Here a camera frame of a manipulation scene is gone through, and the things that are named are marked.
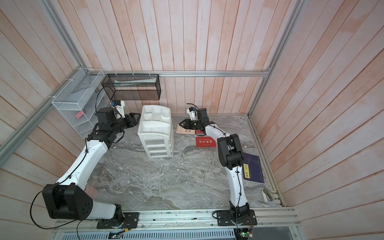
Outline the white plastic drawer organizer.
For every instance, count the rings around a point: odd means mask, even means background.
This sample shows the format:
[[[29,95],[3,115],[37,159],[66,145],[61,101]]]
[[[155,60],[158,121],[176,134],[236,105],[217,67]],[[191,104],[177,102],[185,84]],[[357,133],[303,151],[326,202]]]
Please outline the white plastic drawer organizer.
[[[171,109],[159,105],[143,106],[138,136],[149,158],[171,158],[174,155]]]

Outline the beige postcard red text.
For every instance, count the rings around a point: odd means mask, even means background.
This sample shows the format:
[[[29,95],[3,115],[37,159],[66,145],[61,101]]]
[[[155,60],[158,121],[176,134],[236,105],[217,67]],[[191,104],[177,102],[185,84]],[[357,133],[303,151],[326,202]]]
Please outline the beige postcard red text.
[[[181,126],[177,126],[176,133],[177,134],[184,134],[184,135],[194,135],[195,134],[195,130],[187,130],[187,129],[184,129],[183,127],[181,127]]]

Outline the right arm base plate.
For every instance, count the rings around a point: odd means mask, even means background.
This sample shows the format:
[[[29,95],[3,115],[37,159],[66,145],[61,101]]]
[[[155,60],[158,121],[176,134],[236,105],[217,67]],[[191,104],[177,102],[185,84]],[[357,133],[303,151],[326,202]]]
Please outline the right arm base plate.
[[[238,211],[237,213],[230,210],[219,210],[213,213],[213,217],[217,220],[218,226],[249,226],[254,227],[258,225],[255,212]]]

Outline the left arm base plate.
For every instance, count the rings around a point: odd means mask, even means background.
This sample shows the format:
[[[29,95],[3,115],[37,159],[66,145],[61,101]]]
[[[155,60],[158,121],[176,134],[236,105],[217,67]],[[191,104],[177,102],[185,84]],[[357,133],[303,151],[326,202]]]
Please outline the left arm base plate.
[[[138,225],[139,212],[122,212],[110,220],[99,220],[97,229],[135,229]]]

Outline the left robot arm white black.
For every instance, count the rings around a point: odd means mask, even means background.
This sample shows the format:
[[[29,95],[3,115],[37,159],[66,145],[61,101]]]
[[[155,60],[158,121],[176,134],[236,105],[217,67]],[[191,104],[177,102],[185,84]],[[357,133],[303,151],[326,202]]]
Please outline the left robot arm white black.
[[[96,112],[98,122],[85,139],[85,147],[68,171],[53,185],[46,185],[42,195],[52,219],[113,220],[123,222],[120,205],[96,202],[86,193],[88,179],[118,134],[140,122],[139,113],[121,114],[112,107]]]

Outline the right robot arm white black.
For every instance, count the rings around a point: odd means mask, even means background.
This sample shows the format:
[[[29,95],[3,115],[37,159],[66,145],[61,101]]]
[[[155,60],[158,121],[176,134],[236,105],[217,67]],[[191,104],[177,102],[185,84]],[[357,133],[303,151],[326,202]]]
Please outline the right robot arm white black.
[[[217,143],[218,156],[221,165],[226,168],[230,185],[230,219],[236,225],[249,217],[251,210],[244,192],[243,164],[244,153],[240,138],[237,134],[228,134],[221,130],[214,122],[209,120],[207,109],[190,107],[187,109],[190,116],[180,122],[185,130],[198,130],[212,138]]]

